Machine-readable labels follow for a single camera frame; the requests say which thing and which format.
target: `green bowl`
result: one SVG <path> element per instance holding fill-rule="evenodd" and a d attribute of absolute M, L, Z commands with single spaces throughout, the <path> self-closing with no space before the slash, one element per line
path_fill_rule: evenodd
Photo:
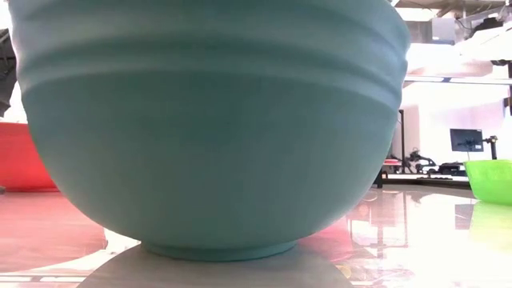
<path fill-rule="evenodd" d="M 464 163 L 476 198 L 512 205 L 512 161 L 483 160 Z"/>

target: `bowl foot ring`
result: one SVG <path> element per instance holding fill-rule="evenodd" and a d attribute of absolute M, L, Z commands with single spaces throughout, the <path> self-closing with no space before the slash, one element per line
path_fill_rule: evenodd
<path fill-rule="evenodd" d="M 295 244 L 297 243 L 293 241 L 273 246 L 264 246 L 256 248 L 191 249 L 152 245 L 143 242 L 142 248 L 151 253 L 176 259 L 205 262 L 229 262 L 269 257 L 275 254 L 280 254 L 282 252 L 288 251 L 291 248 L 293 248 Z"/>

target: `red container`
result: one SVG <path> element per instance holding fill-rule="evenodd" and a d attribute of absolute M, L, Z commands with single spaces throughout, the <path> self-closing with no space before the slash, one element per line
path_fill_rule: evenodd
<path fill-rule="evenodd" d="M 57 191 L 27 124 L 0 122 L 0 186 L 10 192 Z"/>

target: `glossy floor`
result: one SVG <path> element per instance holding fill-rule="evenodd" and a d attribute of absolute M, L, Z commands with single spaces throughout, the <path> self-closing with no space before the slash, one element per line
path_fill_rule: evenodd
<path fill-rule="evenodd" d="M 0 288 L 512 287 L 512 207 L 443 192 L 371 190 L 292 251 L 223 264 L 175 261 L 138 246 L 116 256 L 104 249 L 102 228 L 60 194 L 6 194 Z"/>

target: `white wall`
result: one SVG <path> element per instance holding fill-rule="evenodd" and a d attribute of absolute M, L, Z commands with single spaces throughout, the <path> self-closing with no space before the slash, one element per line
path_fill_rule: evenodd
<path fill-rule="evenodd" d="M 494 103 L 507 96 L 507 86 L 414 83 L 403 90 L 402 107 L 449 110 Z"/>
<path fill-rule="evenodd" d="M 511 158 L 512 142 L 510 125 L 506 125 L 503 101 L 486 103 L 480 106 L 458 109 L 436 110 L 432 107 L 420 108 L 420 145 L 422 155 L 436 163 L 464 162 L 468 154 L 451 151 L 450 129 L 480 129 L 483 137 L 498 136 L 498 157 Z M 490 145 L 484 144 L 483 153 L 470 153 L 470 160 L 491 159 Z"/>
<path fill-rule="evenodd" d="M 22 92 L 19 84 L 16 82 L 14 90 L 10 96 L 10 108 L 4 114 L 4 122 L 26 123 L 25 109 L 22 104 Z"/>
<path fill-rule="evenodd" d="M 6 1 L 0 1 L 0 29 L 11 28 L 9 5 Z"/>

